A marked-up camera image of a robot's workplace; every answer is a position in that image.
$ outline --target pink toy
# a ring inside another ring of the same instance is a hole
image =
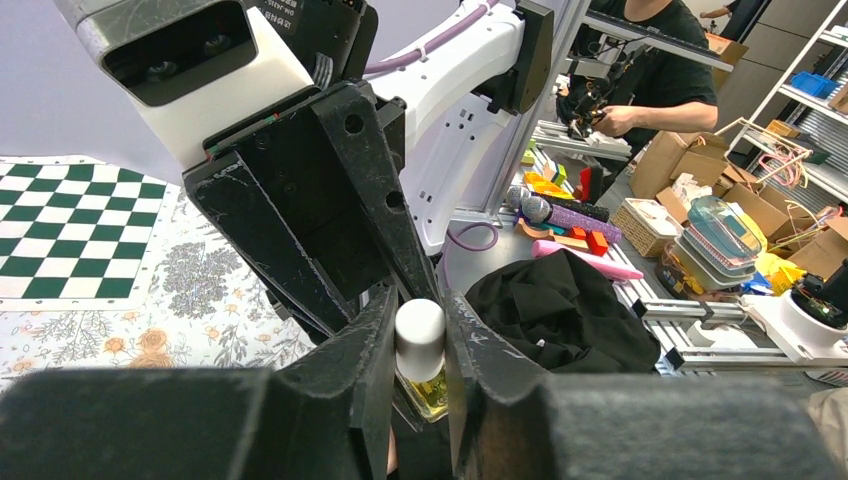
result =
[[[589,265],[598,269],[605,277],[613,280],[641,280],[645,274],[628,265],[623,265],[606,257],[596,257],[588,253],[572,250],[565,245],[548,240],[536,240],[533,242],[533,258],[544,257],[560,250],[568,250],[577,255]]]

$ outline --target person's hand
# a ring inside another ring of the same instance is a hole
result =
[[[609,137],[618,138],[639,126],[639,107],[613,105],[604,107],[604,118],[595,123],[592,128]]]

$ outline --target stacked plastic containers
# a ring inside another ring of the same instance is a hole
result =
[[[754,278],[762,246],[718,197],[692,202],[689,226],[674,240],[672,253],[706,291],[731,289]]]

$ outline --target camera lens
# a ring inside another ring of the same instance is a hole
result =
[[[164,61],[147,69],[147,81],[161,82],[162,80],[174,76],[175,73],[177,73],[177,64],[174,62]]]
[[[215,35],[203,44],[203,53],[214,57],[227,51],[233,45],[232,39],[226,35]]]

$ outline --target orange toy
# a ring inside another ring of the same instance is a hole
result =
[[[574,198],[570,193],[566,192],[558,185],[546,180],[545,177],[536,172],[525,172],[524,183],[526,183],[527,186],[536,193],[544,193],[545,195],[564,198],[567,200]]]
[[[589,245],[586,243],[585,240],[577,240],[575,238],[554,235],[553,230],[539,230],[533,228],[530,225],[527,225],[527,222],[525,222],[523,218],[518,219],[518,223],[515,224],[515,231],[518,233],[523,233],[524,235],[527,235],[528,237],[536,240],[550,240],[552,242],[556,242],[560,245],[565,245],[566,247],[573,248],[574,250],[580,252],[591,253]]]
[[[607,250],[609,250],[609,244],[607,243],[607,239],[601,232],[590,233],[589,238],[586,240],[586,243],[589,244],[589,250],[592,251],[592,254],[597,255],[599,257],[605,255],[607,253]]]
[[[574,227],[571,229],[571,233],[568,234],[571,238],[576,238],[577,240],[586,240],[586,230],[583,230],[580,227]]]

